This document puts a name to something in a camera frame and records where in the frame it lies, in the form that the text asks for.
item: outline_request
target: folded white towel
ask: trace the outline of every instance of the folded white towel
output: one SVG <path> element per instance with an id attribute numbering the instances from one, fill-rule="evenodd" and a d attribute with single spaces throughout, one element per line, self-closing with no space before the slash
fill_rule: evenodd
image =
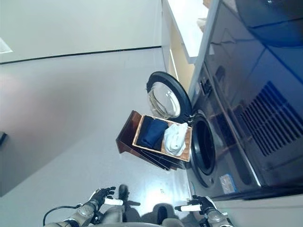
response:
<path id="1" fill-rule="evenodd" d="M 180 125 L 172 124 L 164 133 L 165 150 L 174 156 L 182 155 L 185 145 L 185 135 L 187 132 L 187 123 Z"/>

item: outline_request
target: washer door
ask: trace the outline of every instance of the washer door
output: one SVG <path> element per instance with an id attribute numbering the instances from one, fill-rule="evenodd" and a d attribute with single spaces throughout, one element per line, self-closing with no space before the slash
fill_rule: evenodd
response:
<path id="1" fill-rule="evenodd" d="M 146 89 L 152 113 L 174 122 L 187 122 L 192 106 L 182 85 L 166 72 L 151 74 Z"/>

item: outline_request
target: washer drum opening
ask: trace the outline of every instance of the washer drum opening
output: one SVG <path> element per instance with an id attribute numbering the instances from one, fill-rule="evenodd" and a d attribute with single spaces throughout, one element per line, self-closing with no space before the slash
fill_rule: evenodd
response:
<path id="1" fill-rule="evenodd" d="M 198 168 L 210 175 L 215 165 L 214 139 L 205 117 L 199 116 L 193 125 L 192 156 Z"/>

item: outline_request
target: white countertop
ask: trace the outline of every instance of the white countertop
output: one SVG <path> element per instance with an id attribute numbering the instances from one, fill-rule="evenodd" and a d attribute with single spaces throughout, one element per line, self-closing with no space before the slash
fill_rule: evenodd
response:
<path id="1" fill-rule="evenodd" d="M 184 43 L 188 63 L 195 63 L 199 54 L 203 33 L 197 25 L 198 18 L 206 18 L 208 8 L 203 0 L 166 0 Z"/>

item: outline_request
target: door glass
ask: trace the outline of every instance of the door glass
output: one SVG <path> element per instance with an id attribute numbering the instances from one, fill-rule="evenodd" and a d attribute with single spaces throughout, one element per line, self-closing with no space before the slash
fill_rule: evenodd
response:
<path id="1" fill-rule="evenodd" d="M 180 103 L 171 89 L 161 82 L 155 82 L 148 93 L 152 113 L 164 119 L 180 115 Z"/>

